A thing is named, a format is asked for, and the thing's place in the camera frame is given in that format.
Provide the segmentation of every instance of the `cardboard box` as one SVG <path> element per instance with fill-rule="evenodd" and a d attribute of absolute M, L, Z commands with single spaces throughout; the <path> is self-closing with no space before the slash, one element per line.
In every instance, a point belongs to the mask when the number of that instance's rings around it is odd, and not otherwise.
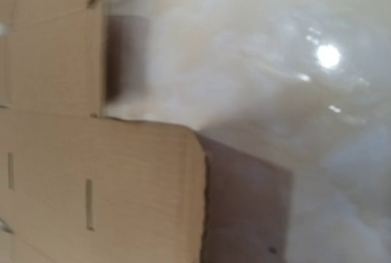
<path fill-rule="evenodd" d="M 12 234 L 7 226 L 0 221 L 0 262 L 12 263 Z"/>
<path fill-rule="evenodd" d="M 0 104 L 89 117 L 104 101 L 104 7 L 87 0 L 0 0 Z"/>
<path fill-rule="evenodd" d="M 0 37 L 0 218 L 14 233 L 0 250 L 14 263 L 199 262 L 203 149 L 181 126 L 103 118 L 104 5 L 86 4 L 0 0 L 13 26 Z"/>

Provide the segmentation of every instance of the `floor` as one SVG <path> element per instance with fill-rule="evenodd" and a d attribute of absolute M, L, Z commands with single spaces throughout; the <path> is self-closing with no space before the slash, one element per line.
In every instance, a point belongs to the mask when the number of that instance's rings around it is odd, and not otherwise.
<path fill-rule="evenodd" d="M 106 113 L 207 138 L 210 262 L 391 262 L 389 0 L 111 3 Z"/>

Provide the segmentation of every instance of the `shiny floor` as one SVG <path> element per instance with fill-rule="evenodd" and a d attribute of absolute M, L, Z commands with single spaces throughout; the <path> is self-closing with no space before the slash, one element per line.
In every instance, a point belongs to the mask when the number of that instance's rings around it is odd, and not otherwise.
<path fill-rule="evenodd" d="M 289 171 L 286 262 L 391 262 L 389 1 L 111 0 L 125 69 L 107 114 Z"/>

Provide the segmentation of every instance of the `white surface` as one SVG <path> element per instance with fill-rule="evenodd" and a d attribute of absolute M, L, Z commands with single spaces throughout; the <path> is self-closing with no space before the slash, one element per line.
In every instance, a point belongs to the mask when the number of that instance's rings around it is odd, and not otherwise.
<path fill-rule="evenodd" d="M 290 169 L 289 263 L 391 262 L 389 0 L 129 0 L 112 11 L 151 30 L 145 93 L 109 115 L 185 124 Z"/>

